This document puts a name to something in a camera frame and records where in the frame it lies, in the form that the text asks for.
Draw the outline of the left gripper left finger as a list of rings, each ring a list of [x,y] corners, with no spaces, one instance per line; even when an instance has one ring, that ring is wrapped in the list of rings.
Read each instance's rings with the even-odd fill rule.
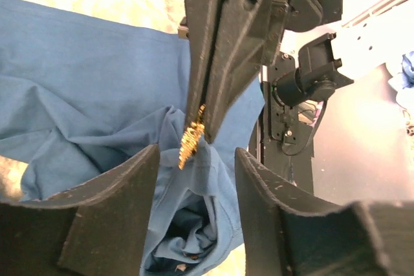
[[[138,275],[160,151],[46,200],[1,201],[2,275]]]

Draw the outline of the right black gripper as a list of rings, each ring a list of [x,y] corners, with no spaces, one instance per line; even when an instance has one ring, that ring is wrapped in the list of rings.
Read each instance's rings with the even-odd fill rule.
[[[202,100],[206,141],[215,140],[229,108],[256,78],[260,60],[276,62],[284,31],[339,21],[342,8],[342,0],[223,0]]]

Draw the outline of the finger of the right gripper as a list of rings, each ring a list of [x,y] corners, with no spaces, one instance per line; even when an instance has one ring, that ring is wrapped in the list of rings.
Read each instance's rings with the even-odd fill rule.
[[[205,104],[215,40],[224,0],[184,0],[185,24],[179,37],[190,42],[191,69],[186,104],[185,126],[197,119]]]

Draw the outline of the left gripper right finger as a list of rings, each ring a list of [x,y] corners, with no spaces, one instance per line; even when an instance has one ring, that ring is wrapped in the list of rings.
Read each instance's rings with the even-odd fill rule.
[[[235,151],[247,275],[412,275],[413,203],[339,206]]]

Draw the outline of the gold flower brooch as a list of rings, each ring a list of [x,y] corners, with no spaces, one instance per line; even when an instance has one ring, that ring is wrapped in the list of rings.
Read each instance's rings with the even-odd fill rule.
[[[204,109],[205,104],[200,106],[196,120],[191,122],[183,133],[179,151],[178,167],[180,170],[184,169],[187,160],[197,152],[198,144],[204,134],[205,128],[203,119]]]

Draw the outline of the dark blue t-shirt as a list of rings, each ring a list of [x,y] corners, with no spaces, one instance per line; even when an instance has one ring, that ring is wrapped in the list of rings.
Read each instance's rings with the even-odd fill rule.
[[[142,275],[202,275],[243,243],[235,150],[264,105],[257,80],[211,144],[179,169],[190,74],[186,40],[22,0],[1,0],[1,155],[27,163],[43,200],[158,144]]]

